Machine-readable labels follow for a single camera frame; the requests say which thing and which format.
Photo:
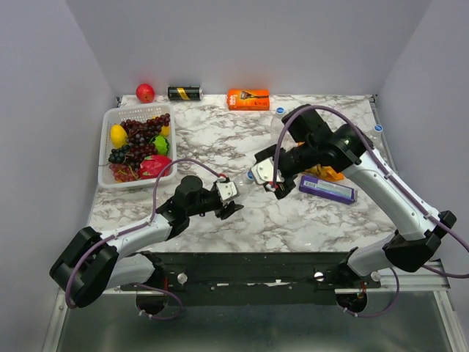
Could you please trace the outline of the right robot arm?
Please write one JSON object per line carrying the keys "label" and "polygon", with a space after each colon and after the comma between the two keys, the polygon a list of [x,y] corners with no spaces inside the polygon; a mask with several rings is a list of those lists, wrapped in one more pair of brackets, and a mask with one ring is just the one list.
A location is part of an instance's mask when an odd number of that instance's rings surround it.
{"label": "right robot arm", "polygon": [[[319,111],[335,114],[344,124],[332,131]],[[305,104],[282,122],[281,134],[289,133],[298,145],[286,151],[277,142],[257,153],[251,168],[257,184],[283,199],[298,174],[316,165],[330,166],[361,188],[396,227],[384,240],[347,254],[337,269],[342,285],[354,287],[364,276],[384,268],[412,273],[431,260],[456,223],[450,210],[439,211],[423,201],[385,163],[371,140],[337,110]]]}

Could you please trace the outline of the clear bottle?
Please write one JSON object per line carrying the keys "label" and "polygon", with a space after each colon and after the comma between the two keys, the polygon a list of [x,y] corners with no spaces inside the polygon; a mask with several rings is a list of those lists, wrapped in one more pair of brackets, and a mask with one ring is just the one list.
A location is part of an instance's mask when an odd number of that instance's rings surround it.
{"label": "clear bottle", "polygon": [[282,122],[282,118],[284,115],[277,115],[276,111],[270,121],[270,139],[272,143],[276,143],[278,141],[278,138],[284,128],[284,124]]}
{"label": "clear bottle", "polygon": [[374,127],[371,129],[369,138],[372,140],[374,145],[381,145],[383,143],[383,131],[381,133],[374,132]]}
{"label": "clear bottle", "polygon": [[253,183],[247,183],[244,181],[244,175],[245,173],[239,175],[236,180],[234,181],[234,184],[236,186],[236,189],[237,189],[237,194],[239,197],[241,196],[246,196],[250,190],[251,190],[251,187],[253,185]]}

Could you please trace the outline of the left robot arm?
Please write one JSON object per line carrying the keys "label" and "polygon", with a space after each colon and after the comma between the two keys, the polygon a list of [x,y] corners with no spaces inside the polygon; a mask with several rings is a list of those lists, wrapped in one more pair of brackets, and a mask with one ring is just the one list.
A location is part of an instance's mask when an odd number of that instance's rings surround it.
{"label": "left robot arm", "polygon": [[70,308],[86,307],[104,290],[130,284],[137,278],[146,289],[153,290],[162,282],[162,271],[152,264],[143,265],[137,275],[129,274],[129,255],[154,243],[163,243],[188,228],[192,216],[213,212],[227,219],[242,209],[235,200],[240,187],[229,178],[217,180],[206,189],[197,176],[182,179],[174,194],[152,214],[134,224],[116,230],[98,232],[92,227],[79,230],[49,275],[65,292]]}

